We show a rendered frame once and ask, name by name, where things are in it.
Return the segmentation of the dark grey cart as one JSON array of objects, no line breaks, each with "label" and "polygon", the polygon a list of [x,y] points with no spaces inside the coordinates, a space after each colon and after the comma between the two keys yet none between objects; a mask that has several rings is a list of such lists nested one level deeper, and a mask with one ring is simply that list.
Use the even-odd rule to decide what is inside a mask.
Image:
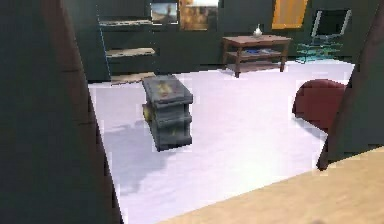
[{"label": "dark grey cart", "polygon": [[157,151],[190,145],[189,106],[193,103],[193,94],[174,75],[147,77],[142,85],[146,95],[143,116]]}]

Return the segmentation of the dark shelf with wooden boards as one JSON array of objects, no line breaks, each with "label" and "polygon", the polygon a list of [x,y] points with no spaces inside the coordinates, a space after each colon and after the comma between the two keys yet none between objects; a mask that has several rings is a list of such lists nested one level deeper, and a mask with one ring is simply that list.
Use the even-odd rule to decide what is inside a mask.
[{"label": "dark shelf with wooden boards", "polygon": [[111,84],[153,77],[156,50],[148,1],[102,0],[97,9]]}]

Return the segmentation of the brown wooden side table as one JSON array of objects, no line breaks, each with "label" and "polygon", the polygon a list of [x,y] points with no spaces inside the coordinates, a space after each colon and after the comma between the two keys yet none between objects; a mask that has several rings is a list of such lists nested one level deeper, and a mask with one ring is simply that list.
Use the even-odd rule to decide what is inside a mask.
[{"label": "brown wooden side table", "polygon": [[[277,35],[223,37],[222,68],[238,78],[241,73],[279,68],[285,69],[292,39]],[[260,55],[246,54],[247,49],[260,49]]]}]

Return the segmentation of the brown framed picture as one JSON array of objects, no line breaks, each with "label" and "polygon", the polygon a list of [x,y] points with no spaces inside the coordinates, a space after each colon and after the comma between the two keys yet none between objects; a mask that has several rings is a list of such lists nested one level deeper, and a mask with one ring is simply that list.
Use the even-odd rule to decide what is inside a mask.
[{"label": "brown framed picture", "polygon": [[217,29],[219,0],[178,0],[178,3],[181,30]]}]

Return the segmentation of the small framed picture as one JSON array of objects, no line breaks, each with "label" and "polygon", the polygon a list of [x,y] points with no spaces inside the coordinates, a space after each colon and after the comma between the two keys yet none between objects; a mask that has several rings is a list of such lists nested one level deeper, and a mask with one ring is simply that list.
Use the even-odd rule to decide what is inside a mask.
[{"label": "small framed picture", "polygon": [[152,2],[150,7],[153,24],[178,23],[178,4],[176,2]]}]

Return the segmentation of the orange framed picture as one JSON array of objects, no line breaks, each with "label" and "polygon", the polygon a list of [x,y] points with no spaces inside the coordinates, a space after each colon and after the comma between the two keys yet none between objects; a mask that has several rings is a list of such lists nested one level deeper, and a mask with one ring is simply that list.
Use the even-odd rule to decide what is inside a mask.
[{"label": "orange framed picture", "polygon": [[275,0],[272,28],[298,29],[304,21],[308,0]]}]

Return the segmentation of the green glass television stand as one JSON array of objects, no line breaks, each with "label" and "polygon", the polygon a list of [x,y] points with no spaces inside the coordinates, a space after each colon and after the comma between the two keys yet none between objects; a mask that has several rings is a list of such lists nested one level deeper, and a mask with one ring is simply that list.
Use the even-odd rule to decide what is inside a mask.
[{"label": "green glass television stand", "polygon": [[296,46],[295,61],[305,64],[311,61],[334,59],[335,54],[341,49],[342,44],[338,42],[299,43]]}]

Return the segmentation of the black television set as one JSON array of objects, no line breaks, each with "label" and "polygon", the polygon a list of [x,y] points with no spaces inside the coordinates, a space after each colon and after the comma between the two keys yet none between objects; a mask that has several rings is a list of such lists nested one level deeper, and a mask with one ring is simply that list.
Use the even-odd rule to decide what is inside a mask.
[{"label": "black television set", "polygon": [[342,36],[345,33],[351,9],[317,10],[311,32],[312,38],[330,39]]}]

